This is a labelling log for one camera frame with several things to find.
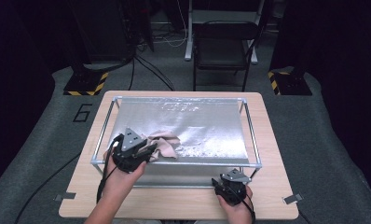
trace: person's right hand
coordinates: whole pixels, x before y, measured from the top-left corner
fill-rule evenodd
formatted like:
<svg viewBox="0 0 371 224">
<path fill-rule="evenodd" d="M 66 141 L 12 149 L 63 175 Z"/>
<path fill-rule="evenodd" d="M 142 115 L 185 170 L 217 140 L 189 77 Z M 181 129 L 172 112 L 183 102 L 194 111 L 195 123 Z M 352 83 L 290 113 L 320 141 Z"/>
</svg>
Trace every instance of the person's right hand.
<svg viewBox="0 0 371 224">
<path fill-rule="evenodd" d="M 253 192 L 246 185 L 246 192 L 247 195 L 252 198 Z M 217 195 L 218 202 L 220 203 L 221 207 L 223 207 L 224 211 L 227 213 L 227 219 L 230 224 L 245 224 L 245 223 L 252 223 L 252 215 L 249 209 L 243 203 L 238 203 L 237 205 L 231 206 L 229 205 L 226 200 Z M 244 201 L 253 209 L 253 205 L 250 202 L 249 198 L 246 197 Z"/>
</svg>

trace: yellow and black tape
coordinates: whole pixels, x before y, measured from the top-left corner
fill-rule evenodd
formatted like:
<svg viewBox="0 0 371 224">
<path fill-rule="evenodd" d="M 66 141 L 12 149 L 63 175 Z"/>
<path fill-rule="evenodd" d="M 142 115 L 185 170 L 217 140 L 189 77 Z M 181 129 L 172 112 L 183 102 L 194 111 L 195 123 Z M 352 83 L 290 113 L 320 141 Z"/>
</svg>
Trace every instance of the yellow and black tape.
<svg viewBox="0 0 371 224">
<path fill-rule="evenodd" d="M 109 75 L 108 73 L 104 73 L 102 75 L 102 77 L 99 80 L 99 83 L 96 86 L 96 89 L 94 91 L 64 91 L 63 95 L 74 95 L 74 96 L 77 96 L 77 95 L 98 95 L 101 92 L 101 90 L 103 88 L 103 85 L 104 85 L 104 82 L 106 81 L 108 75 Z"/>
<path fill-rule="evenodd" d="M 276 72 L 268 72 L 268 77 L 270 80 L 270 85 L 272 86 L 273 91 L 275 92 L 275 95 L 280 95 L 281 91 L 279 90 L 278 83 L 275 80 L 275 73 Z M 279 72 L 281 75 L 290 75 L 287 72 Z"/>
</svg>

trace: cloth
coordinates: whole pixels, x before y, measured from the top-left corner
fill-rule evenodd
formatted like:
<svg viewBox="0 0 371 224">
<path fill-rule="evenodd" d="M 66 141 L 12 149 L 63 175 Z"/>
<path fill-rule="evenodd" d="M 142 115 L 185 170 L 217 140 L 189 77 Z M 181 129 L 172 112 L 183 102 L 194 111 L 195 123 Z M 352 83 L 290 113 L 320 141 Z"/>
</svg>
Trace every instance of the cloth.
<svg viewBox="0 0 371 224">
<path fill-rule="evenodd" d="M 157 144 L 157 148 L 151 155 L 150 161 L 156 161 L 159 158 L 159 154 L 162 157 L 172 157 L 177 159 L 177 154 L 174 151 L 180 145 L 180 139 L 170 131 L 158 130 L 151 133 L 148 137 L 142 135 L 143 138 L 147 138 L 147 144 L 142 147 L 139 151 L 143 151 L 145 148 Z"/>
</svg>

